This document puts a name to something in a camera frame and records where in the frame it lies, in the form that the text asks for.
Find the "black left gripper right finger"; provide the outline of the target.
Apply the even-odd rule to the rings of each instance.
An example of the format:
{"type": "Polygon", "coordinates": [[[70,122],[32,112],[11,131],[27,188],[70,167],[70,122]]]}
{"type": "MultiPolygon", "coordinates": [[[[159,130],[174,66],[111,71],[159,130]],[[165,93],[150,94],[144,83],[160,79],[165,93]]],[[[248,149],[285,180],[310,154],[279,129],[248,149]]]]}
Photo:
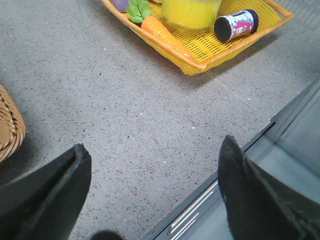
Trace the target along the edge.
{"type": "Polygon", "coordinates": [[[235,240],[318,240],[320,205],[285,185],[227,135],[218,157],[218,186],[235,240]]]}

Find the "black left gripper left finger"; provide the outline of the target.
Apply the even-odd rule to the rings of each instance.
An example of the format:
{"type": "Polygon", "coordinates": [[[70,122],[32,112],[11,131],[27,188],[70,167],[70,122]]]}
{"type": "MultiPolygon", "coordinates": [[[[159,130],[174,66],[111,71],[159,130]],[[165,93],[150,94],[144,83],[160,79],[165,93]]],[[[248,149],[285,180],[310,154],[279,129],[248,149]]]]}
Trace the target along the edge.
{"type": "Polygon", "coordinates": [[[0,188],[2,240],[67,240],[85,203],[92,158],[76,144],[0,188]]]}

